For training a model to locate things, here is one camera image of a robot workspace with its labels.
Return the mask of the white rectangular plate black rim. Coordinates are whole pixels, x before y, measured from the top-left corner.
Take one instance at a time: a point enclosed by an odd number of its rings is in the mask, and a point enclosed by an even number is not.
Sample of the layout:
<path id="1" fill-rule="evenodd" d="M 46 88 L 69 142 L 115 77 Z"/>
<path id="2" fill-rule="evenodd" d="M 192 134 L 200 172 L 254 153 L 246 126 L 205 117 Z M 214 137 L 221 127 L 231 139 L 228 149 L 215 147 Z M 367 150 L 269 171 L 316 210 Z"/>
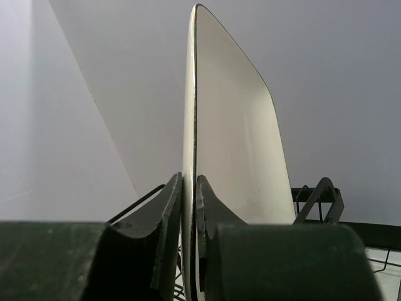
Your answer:
<path id="1" fill-rule="evenodd" d="M 200 300 L 196 181 L 252 224 L 291 224 L 295 210 L 270 91 L 243 50 L 202 4 L 190 14 L 185 83 L 182 280 Z"/>

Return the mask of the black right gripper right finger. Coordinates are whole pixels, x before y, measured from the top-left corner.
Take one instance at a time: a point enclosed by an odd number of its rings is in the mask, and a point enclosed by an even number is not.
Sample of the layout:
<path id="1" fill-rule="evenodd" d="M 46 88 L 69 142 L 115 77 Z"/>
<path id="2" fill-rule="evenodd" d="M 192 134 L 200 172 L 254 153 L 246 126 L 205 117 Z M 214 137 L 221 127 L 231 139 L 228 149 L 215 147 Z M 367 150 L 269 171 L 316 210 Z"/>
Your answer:
<path id="1" fill-rule="evenodd" d="M 380 300 L 360 237 L 331 224 L 247 224 L 196 184 L 199 290 L 206 300 Z"/>

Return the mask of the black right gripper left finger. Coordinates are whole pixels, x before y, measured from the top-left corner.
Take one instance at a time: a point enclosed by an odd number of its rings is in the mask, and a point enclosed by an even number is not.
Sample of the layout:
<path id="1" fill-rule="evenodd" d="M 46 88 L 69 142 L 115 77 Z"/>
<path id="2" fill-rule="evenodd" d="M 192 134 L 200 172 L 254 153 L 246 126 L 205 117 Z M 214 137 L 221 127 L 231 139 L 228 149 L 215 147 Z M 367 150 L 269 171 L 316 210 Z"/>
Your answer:
<path id="1" fill-rule="evenodd" d="M 3 221 L 2 300 L 172 300 L 182 175 L 106 223 Z"/>

